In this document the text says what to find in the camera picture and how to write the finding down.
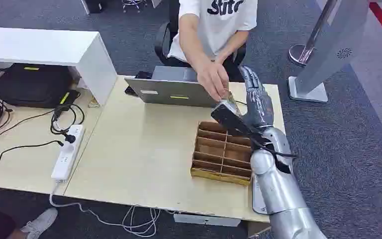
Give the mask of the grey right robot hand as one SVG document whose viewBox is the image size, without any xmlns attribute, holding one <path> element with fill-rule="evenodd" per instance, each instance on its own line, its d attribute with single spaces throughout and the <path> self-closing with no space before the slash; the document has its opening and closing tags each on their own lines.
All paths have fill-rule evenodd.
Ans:
<svg viewBox="0 0 382 239">
<path fill-rule="evenodd" d="M 241 65 L 238 69 L 246 87 L 247 113 L 243 115 L 244 122 L 255 128 L 273 126 L 272 99 L 260 82 L 258 75 L 246 65 Z"/>
</svg>

